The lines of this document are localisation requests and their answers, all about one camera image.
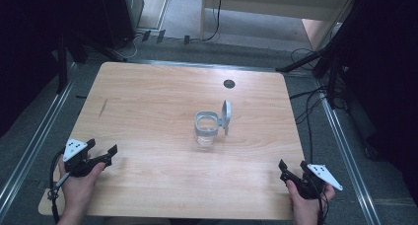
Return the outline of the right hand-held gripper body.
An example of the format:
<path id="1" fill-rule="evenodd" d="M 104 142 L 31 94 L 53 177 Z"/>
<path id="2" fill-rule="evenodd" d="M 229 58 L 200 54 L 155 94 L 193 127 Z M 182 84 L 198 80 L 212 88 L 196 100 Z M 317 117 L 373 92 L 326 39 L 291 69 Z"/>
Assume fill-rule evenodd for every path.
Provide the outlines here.
<path id="1" fill-rule="evenodd" d="M 311 174 L 309 176 L 302 175 L 300 178 L 296 176 L 293 182 L 299 195 L 304 199 L 321 199 L 325 185 L 330 184 L 337 190 L 343 190 L 343 185 L 334 178 L 330 171 L 324 165 L 308 164 Z"/>

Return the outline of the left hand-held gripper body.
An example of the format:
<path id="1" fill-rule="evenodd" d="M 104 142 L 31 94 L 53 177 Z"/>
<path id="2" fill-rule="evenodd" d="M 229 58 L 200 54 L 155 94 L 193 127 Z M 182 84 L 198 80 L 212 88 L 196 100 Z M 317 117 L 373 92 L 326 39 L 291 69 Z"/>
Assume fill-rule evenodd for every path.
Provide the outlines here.
<path id="1" fill-rule="evenodd" d="M 95 159 L 88 157 L 87 142 L 69 138 L 64 150 L 63 162 L 67 173 L 72 177 L 85 177 L 94 168 Z"/>

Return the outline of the clear jar with grey flip lid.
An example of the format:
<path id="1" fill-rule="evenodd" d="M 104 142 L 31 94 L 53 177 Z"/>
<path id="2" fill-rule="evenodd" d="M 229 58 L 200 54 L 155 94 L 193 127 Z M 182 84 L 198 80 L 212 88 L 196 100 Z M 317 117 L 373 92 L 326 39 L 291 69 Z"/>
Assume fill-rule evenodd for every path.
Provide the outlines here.
<path id="1" fill-rule="evenodd" d="M 198 112 L 194 121 L 197 143 L 202 147 L 213 145 L 220 127 L 224 129 L 224 134 L 228 135 L 231 118 L 232 108 L 228 100 L 223 103 L 221 115 L 216 112 Z"/>

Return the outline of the person's right hand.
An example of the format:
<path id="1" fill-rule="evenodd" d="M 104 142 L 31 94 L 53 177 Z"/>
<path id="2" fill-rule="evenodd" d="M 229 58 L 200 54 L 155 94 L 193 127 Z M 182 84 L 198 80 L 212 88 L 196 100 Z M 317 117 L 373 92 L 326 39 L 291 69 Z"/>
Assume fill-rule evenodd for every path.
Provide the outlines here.
<path id="1" fill-rule="evenodd" d="M 292 181 L 286 182 L 295 219 L 319 219 L 319 213 L 326 207 L 326 203 L 335 197 L 332 185 L 326 184 L 321 194 L 321 200 L 304 199 L 299 195 L 296 185 Z"/>

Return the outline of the person's left hand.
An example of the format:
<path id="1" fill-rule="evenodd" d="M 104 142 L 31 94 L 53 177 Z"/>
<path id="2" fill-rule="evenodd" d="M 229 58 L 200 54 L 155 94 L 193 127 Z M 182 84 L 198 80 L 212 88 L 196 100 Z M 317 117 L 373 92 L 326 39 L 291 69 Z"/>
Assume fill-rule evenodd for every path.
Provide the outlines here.
<path id="1" fill-rule="evenodd" d="M 69 177 L 66 180 L 62 186 L 65 199 L 62 215 L 80 214 L 85 216 L 93 196 L 96 180 L 104 168 L 104 163 L 98 163 L 85 177 Z"/>

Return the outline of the black stand leg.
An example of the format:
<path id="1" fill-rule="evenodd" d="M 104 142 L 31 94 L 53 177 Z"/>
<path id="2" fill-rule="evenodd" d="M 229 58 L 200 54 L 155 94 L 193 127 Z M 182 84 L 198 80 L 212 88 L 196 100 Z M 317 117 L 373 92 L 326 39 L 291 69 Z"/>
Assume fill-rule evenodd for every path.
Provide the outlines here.
<path id="1" fill-rule="evenodd" d="M 75 32 L 75 31 L 70 31 L 71 34 L 73 34 L 77 39 L 79 39 L 81 42 L 86 43 L 87 45 L 89 45 L 90 47 L 92 47 L 93 49 L 95 49 L 96 51 L 100 52 L 101 54 L 105 55 L 106 57 L 108 57 L 111 61 L 114 62 L 127 62 L 127 58 L 125 57 L 117 57 L 114 53 L 112 53 L 111 51 L 107 50 L 105 47 L 103 47 L 102 45 L 94 42 L 93 40 L 91 40 L 90 38 L 84 36 L 83 34 L 79 33 L 79 32 Z"/>
<path id="2" fill-rule="evenodd" d="M 285 67 L 277 67 L 275 69 L 276 72 L 280 72 L 280 73 L 288 73 L 291 72 L 299 67 L 302 67 L 305 64 L 308 64 L 320 57 L 323 57 L 326 53 L 328 52 L 327 48 L 322 48 L 318 51 L 311 51 L 306 57 L 288 65 Z"/>

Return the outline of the dark curtain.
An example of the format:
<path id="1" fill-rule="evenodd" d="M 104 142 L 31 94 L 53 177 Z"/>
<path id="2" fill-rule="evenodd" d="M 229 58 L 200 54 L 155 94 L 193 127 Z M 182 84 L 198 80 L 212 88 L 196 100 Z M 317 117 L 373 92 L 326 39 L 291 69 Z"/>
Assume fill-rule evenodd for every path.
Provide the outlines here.
<path id="1" fill-rule="evenodd" d="M 61 72 L 53 52 L 65 46 L 87 59 L 73 33 L 75 0 L 0 0 L 0 137 L 52 78 Z"/>
<path id="2" fill-rule="evenodd" d="M 371 153 L 401 172 L 418 205 L 418 0 L 355 0 L 332 43 L 374 128 Z"/>

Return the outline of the black cabinet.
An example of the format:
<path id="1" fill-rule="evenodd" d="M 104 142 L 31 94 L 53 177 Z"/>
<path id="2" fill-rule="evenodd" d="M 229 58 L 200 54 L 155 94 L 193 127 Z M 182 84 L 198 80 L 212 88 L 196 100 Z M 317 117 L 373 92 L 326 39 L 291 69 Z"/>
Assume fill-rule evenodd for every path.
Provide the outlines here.
<path id="1" fill-rule="evenodd" d="M 104 43 L 120 48 L 134 39 L 144 9 L 144 0 L 103 0 Z"/>

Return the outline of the white shelf unit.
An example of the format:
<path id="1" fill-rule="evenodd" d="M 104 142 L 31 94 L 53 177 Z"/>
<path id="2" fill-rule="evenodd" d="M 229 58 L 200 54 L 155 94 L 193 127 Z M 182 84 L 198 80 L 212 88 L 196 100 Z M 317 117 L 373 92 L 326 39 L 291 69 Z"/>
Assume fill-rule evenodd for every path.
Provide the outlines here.
<path id="1" fill-rule="evenodd" d="M 216 8 L 216 0 L 202 0 L 201 11 Z M 299 18 L 313 49 L 325 43 L 334 25 L 343 20 L 353 0 L 222 0 L 228 11 Z"/>

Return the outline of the metal floor rail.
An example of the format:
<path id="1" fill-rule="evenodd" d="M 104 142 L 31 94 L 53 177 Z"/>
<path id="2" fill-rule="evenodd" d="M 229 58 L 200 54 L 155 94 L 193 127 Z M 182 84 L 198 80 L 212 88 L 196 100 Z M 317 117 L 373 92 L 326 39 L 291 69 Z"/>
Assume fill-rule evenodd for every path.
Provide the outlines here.
<path id="1" fill-rule="evenodd" d="M 194 62 L 147 60 L 147 59 L 133 60 L 133 63 L 276 73 L 276 70 L 273 67 L 238 66 L 238 65 L 228 65 L 228 64 L 194 63 Z M 312 78 L 314 76 L 311 71 L 302 70 L 302 69 L 296 69 L 291 72 L 284 72 L 283 75 L 289 76 L 289 77 L 300 77 L 300 78 Z"/>
<path id="2" fill-rule="evenodd" d="M 5 135 L 0 137 L 0 218 L 18 195 L 49 131 L 70 94 L 79 65 L 68 68 L 68 83 L 60 93 L 53 79 L 23 111 Z"/>
<path id="3" fill-rule="evenodd" d="M 370 195 L 365 180 L 363 179 L 352 154 L 350 144 L 339 122 L 336 111 L 331 108 L 327 101 L 324 101 L 322 105 L 367 225 L 383 225 L 373 202 L 373 198 Z"/>

